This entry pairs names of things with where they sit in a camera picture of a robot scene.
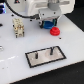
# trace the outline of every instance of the cable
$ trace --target cable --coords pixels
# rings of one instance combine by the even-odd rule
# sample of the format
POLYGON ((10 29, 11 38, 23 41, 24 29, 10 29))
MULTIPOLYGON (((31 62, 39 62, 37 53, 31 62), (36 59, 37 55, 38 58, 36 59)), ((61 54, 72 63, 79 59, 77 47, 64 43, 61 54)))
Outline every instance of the cable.
POLYGON ((5 3, 6 3, 6 5, 7 5, 7 7, 8 7, 14 14, 16 14, 17 16, 22 17, 22 18, 35 19, 34 16, 30 16, 30 17, 29 17, 29 16, 23 16, 23 15, 18 14, 17 12, 15 12, 15 11, 10 7, 10 5, 9 5, 8 2, 7 2, 7 0, 5 0, 5 3))

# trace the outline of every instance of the rectangular plate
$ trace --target rectangular plate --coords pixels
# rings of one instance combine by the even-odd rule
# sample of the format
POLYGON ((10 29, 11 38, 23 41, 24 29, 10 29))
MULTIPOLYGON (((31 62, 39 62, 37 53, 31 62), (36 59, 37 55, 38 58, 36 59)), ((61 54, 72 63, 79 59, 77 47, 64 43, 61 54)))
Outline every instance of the rectangular plate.
POLYGON ((26 58, 28 60, 30 68, 66 59, 59 46, 53 48, 53 55, 50 55, 51 48, 26 53, 26 58))

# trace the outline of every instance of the red button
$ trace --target red button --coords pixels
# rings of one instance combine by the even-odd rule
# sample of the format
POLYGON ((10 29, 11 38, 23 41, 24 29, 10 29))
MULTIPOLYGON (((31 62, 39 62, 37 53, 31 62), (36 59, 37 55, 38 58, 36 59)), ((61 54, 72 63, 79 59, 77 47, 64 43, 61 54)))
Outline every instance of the red button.
POLYGON ((53 36, 58 36, 58 35, 60 34, 59 28, 53 27, 53 28, 50 30, 50 34, 53 35, 53 36))

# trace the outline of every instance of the dark background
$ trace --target dark background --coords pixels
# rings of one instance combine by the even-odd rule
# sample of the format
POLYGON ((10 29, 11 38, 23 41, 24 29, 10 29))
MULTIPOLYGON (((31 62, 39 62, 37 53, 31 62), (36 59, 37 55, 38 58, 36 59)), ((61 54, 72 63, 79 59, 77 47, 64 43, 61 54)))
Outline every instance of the dark background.
MULTIPOLYGON (((71 14, 66 14, 66 16, 84 31, 84 0, 76 0, 74 11, 71 14)), ((13 84, 84 84, 84 62, 27 78, 13 84)))

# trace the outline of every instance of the metal plate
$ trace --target metal plate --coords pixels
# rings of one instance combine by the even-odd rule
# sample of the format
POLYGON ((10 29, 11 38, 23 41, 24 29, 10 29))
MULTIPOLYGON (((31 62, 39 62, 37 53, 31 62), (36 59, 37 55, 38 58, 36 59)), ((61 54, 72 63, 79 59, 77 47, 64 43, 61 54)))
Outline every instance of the metal plate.
POLYGON ((52 48, 53 48, 53 55, 50 55, 51 48, 26 53, 26 57, 28 59, 30 67, 32 68, 53 61, 63 60, 66 58, 58 46, 52 48))
POLYGON ((39 9, 39 16, 41 20, 54 19, 61 15, 61 9, 57 5, 57 10, 52 11, 49 8, 39 9))

